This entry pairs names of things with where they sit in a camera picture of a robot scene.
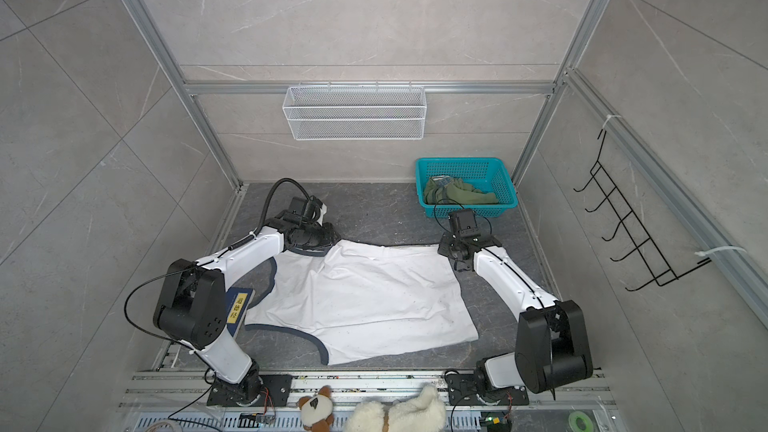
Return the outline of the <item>teal plastic basket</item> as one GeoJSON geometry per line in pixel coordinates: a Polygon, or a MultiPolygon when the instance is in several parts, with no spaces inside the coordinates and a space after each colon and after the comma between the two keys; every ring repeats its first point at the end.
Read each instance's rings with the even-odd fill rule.
{"type": "Polygon", "coordinates": [[[515,188],[504,163],[493,157],[420,158],[415,163],[417,195],[427,217],[447,218],[461,207],[472,209],[478,216],[496,218],[518,205],[515,188]],[[483,192],[493,192],[498,204],[493,205],[428,205],[423,191],[432,176],[447,175],[463,179],[483,192]]]}

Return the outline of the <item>white navy-trimmed tank top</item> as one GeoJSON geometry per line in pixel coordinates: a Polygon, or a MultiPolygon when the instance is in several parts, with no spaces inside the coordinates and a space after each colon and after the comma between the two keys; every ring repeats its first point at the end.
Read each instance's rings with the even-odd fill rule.
{"type": "Polygon", "coordinates": [[[435,245],[342,240],[323,257],[284,252],[268,294],[244,324],[309,338],[327,365],[478,339],[446,257],[435,245]]]}

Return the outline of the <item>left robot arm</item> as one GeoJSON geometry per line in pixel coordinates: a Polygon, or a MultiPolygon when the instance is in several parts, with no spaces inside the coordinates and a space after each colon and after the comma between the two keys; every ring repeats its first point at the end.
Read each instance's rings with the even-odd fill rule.
{"type": "Polygon", "coordinates": [[[255,359],[244,352],[227,330],[227,293],[242,277],[283,252],[323,257],[340,240],[324,221],[325,204],[292,178],[277,180],[267,193],[256,227],[238,241],[196,261],[179,259],[168,271],[138,287],[160,281],[152,316],[152,332],[129,315],[129,294],[123,305],[126,321],[136,330],[179,344],[200,358],[213,373],[212,391],[223,392],[238,405],[250,405],[265,389],[255,359]]]}

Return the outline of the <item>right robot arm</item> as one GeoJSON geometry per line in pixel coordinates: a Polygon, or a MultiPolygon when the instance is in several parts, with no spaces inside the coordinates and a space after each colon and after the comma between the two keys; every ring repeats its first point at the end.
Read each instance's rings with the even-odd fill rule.
{"type": "Polygon", "coordinates": [[[594,365],[579,305],[560,300],[531,279],[501,242],[484,232],[472,209],[449,213],[438,245],[456,272],[483,278],[516,316],[514,350],[481,360],[475,368],[477,394],[485,397],[523,387],[531,393],[557,388],[593,375],[594,365]]]}

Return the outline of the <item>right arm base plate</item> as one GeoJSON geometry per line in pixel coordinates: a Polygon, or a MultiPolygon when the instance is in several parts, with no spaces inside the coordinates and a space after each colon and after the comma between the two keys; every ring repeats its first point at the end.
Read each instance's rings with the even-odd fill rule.
{"type": "Polygon", "coordinates": [[[443,374],[448,401],[451,406],[528,406],[528,392],[524,386],[493,389],[478,382],[473,373],[448,370],[443,374]]]}

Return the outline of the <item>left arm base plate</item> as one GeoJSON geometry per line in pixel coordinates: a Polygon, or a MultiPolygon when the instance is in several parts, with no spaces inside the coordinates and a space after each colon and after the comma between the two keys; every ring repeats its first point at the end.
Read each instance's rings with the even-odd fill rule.
{"type": "Polygon", "coordinates": [[[221,407],[285,407],[291,391],[291,375],[246,376],[240,383],[223,379],[213,381],[207,398],[208,406],[221,407]]]}

